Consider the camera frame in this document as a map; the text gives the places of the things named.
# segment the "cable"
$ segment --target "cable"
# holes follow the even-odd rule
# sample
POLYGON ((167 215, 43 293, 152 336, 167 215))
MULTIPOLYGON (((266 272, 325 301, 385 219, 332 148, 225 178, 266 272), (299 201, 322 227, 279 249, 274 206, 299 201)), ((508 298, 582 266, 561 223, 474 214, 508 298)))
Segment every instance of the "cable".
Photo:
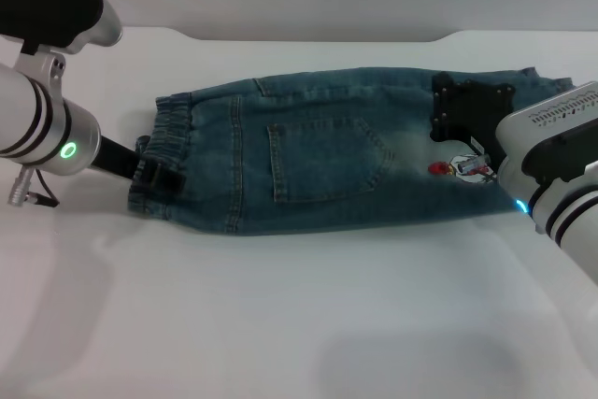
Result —
POLYGON ((50 190, 50 187, 48 187, 48 184, 46 184, 46 180, 44 179, 44 177, 41 176, 41 172, 39 171, 39 169, 36 169, 36 173, 37 173, 37 178, 39 179, 39 182, 43 186, 46 193, 50 196, 50 198, 52 200, 54 200, 56 202, 56 206, 60 205, 60 201, 58 201, 58 198, 56 198, 56 195, 54 195, 54 193, 52 193, 52 191, 50 190))

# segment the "blue denim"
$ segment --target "blue denim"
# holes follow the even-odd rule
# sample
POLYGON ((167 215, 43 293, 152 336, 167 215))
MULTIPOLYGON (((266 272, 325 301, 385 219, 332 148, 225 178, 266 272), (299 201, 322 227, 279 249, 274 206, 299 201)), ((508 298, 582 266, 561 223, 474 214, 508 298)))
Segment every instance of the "blue denim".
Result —
MULTIPOLYGON (((269 235, 452 220, 508 211, 491 170, 460 173, 472 151, 429 137, 438 71, 359 68, 246 79, 156 101, 138 148, 187 177, 176 196, 135 177, 129 208, 197 230, 269 235)), ((449 72, 510 83, 515 109, 573 87, 533 69, 449 72)))

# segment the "white table surface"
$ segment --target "white table surface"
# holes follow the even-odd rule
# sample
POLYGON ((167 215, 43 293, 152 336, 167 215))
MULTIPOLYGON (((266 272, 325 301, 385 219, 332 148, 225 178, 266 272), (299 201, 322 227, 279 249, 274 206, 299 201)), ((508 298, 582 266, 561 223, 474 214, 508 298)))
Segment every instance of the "white table surface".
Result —
MULTIPOLYGON (((16 44, 0 40, 12 65, 16 44)), ((598 78, 598 33, 432 43, 198 41, 128 28, 68 57, 64 94, 132 146, 156 96, 355 66, 598 78)), ((0 161, 8 195, 18 166, 0 161)), ((55 210, 0 205, 2 399, 598 396, 598 288, 517 213, 273 237, 126 212, 126 180, 48 176, 55 210)))

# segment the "denim jeans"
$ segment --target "denim jeans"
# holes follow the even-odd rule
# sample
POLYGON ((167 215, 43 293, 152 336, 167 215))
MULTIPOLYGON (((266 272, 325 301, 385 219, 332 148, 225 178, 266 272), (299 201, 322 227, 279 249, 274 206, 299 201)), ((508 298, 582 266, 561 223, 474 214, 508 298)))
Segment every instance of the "denim jeans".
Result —
MULTIPOLYGON (((246 79, 159 98, 144 155, 183 174, 178 195, 134 179, 129 209, 192 228, 268 235, 452 220, 514 209, 473 152, 429 137, 438 71, 359 68, 246 79)), ((534 69, 464 74, 509 83, 515 109, 573 87, 534 69)))

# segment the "green indicator light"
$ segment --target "green indicator light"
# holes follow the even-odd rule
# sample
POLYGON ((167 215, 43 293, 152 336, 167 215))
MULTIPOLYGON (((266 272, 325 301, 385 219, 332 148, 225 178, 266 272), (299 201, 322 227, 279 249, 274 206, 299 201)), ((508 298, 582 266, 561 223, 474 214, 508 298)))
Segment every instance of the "green indicator light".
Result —
POLYGON ((60 150, 60 157, 63 159, 68 159, 73 156, 76 151, 77 144, 75 142, 69 142, 68 144, 64 145, 62 150, 60 150))

